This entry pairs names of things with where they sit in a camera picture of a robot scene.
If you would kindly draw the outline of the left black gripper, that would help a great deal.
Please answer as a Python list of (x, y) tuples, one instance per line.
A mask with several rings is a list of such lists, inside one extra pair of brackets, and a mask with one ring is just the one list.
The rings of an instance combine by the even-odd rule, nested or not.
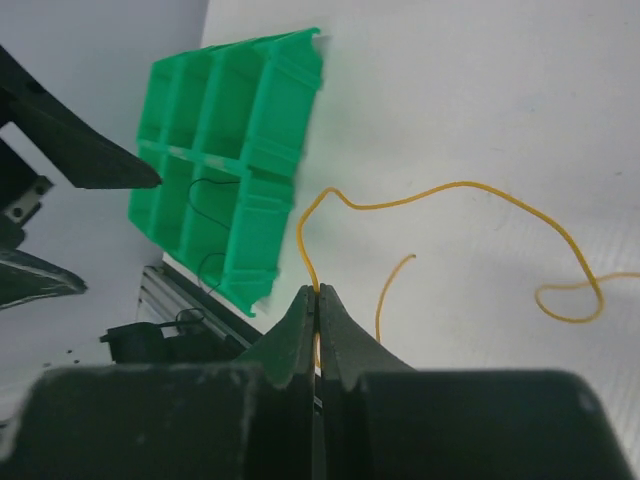
[[(1, 124), (15, 124), (77, 188), (139, 189), (162, 183), (149, 164), (107, 139), (1, 50)], [(17, 249), (24, 227), (53, 183), (37, 174), (1, 140), (1, 309), (31, 301), (81, 295), (76, 274)]]

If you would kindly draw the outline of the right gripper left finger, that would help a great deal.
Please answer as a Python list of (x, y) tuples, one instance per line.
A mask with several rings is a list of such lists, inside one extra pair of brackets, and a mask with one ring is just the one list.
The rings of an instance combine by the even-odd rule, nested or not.
[(248, 479), (310, 479), (315, 393), (313, 288), (238, 361), (261, 369), (247, 451)]

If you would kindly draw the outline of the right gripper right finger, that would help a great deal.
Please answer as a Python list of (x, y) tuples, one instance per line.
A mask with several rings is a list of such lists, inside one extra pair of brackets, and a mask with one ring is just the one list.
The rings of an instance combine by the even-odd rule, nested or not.
[(320, 286), (318, 333), (327, 477), (366, 479), (372, 472), (372, 453), (360, 378), (412, 368), (350, 316), (331, 285)]

